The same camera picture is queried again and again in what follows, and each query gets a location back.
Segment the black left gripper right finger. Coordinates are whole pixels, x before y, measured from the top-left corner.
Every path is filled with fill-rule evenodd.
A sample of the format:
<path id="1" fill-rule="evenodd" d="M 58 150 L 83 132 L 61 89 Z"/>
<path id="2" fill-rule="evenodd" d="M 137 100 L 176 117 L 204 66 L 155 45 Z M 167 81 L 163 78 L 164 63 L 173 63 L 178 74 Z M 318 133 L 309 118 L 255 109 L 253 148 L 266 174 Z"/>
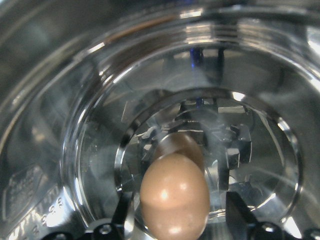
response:
<path id="1" fill-rule="evenodd" d="M 259 220 L 239 193 L 226 193 L 225 220 L 234 240 L 295 240 L 289 232 L 272 221 Z"/>

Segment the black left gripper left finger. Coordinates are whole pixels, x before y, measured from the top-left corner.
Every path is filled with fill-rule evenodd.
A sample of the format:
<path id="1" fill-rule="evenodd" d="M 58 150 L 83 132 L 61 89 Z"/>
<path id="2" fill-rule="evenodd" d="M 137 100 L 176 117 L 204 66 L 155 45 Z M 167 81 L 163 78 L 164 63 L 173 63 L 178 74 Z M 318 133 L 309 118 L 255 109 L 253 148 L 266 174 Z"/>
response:
<path id="1" fill-rule="evenodd" d="M 92 222 L 84 240 L 130 240 L 133 233 L 133 193 L 123 192 L 112 218 Z"/>

